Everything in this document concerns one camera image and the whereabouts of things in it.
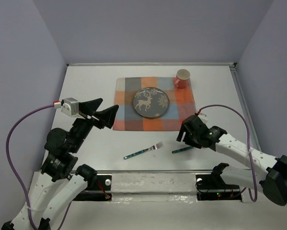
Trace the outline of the spoon with green handle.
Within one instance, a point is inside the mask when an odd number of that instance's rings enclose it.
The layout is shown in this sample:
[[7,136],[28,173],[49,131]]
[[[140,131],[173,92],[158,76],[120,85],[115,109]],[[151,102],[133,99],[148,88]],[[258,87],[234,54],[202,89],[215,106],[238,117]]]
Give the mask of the spoon with green handle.
[[189,146],[189,147],[185,147],[185,148],[181,148],[181,149],[176,149],[176,150],[173,150],[173,151],[172,151],[172,154],[184,152],[184,151],[187,151],[187,150],[191,150],[191,149],[193,149],[193,148],[194,148],[194,147]]

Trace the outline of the fork with green handle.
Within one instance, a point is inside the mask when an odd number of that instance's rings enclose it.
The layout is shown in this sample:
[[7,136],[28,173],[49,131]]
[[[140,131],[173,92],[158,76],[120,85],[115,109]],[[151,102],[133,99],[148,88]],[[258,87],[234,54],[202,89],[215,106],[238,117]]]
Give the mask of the fork with green handle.
[[159,142],[159,143],[157,143],[157,144],[155,144],[155,145],[153,145],[147,149],[143,149],[143,150],[137,151],[135,153],[129,154],[129,155],[125,156],[123,159],[127,160],[127,159],[130,159],[130,158],[135,157],[137,155],[143,154],[145,152],[160,149],[162,146],[163,146],[163,142]]

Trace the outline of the checkered orange blue cloth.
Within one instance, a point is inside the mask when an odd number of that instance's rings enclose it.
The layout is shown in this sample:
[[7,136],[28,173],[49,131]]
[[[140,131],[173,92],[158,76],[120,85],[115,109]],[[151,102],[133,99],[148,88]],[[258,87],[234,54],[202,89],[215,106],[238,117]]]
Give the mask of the checkered orange blue cloth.
[[[115,101],[119,105],[113,130],[118,131],[178,131],[183,120],[196,112],[190,80],[186,88],[174,86],[175,77],[118,78]],[[168,95],[168,109],[159,118],[140,116],[133,107],[135,94],[144,88],[155,87]]]

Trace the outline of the grey reindeer plate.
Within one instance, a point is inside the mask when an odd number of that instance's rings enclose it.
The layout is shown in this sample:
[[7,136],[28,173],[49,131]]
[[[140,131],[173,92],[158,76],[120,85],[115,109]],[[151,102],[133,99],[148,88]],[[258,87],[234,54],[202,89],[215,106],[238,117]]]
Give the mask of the grey reindeer plate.
[[168,95],[161,89],[147,87],[136,92],[133,108],[145,118],[158,118],[164,115],[170,106]]

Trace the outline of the pink mug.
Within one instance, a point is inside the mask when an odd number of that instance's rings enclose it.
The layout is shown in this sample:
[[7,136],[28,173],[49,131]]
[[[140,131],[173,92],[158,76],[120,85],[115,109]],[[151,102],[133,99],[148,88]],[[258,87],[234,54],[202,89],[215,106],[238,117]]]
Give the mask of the pink mug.
[[177,71],[174,86],[179,89],[184,89],[188,86],[190,80],[190,72],[186,69],[180,69]]

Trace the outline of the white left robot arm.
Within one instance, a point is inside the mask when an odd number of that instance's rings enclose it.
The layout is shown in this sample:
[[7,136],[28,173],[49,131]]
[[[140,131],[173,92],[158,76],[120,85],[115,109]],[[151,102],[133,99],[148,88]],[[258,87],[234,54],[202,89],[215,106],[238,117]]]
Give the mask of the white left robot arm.
[[[119,106],[98,111],[102,102],[102,98],[86,102],[65,98],[29,112],[13,125],[5,142],[6,157],[22,187],[25,203],[15,218],[3,224],[3,230],[49,230],[61,211],[68,211],[73,199],[97,182],[97,171],[86,164],[79,166],[74,175],[70,173],[78,161],[74,154],[79,151],[92,128],[111,129],[114,125]],[[27,189],[12,163],[10,139],[24,119],[48,108],[60,109],[74,117],[75,121],[69,131],[61,128],[49,131],[44,146],[48,155],[38,171],[35,185]]]

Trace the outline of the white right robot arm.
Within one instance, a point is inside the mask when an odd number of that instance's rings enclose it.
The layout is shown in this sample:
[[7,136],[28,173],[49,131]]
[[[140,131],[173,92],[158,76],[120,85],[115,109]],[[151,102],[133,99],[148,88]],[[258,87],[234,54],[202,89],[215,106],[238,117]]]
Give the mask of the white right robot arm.
[[287,156],[278,158],[249,149],[226,130],[218,126],[208,128],[198,115],[182,122],[176,140],[197,149],[211,149],[246,166],[241,170],[227,163],[219,164],[211,174],[215,182],[257,190],[279,206],[287,204]]

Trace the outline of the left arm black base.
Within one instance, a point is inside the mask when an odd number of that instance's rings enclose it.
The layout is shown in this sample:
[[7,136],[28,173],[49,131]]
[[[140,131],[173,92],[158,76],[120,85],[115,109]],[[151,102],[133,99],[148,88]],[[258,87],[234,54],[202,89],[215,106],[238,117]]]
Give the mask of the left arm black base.
[[112,175],[98,174],[95,182],[89,182],[84,191],[80,192],[74,201],[107,202],[112,200]]

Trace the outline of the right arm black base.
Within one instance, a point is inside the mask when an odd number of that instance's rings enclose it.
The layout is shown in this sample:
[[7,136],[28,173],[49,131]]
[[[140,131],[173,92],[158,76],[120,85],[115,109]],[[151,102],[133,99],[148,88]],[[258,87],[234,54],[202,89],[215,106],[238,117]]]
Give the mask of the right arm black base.
[[195,180],[196,198],[198,201],[242,201],[241,189],[238,185],[214,182],[210,174],[197,174]]

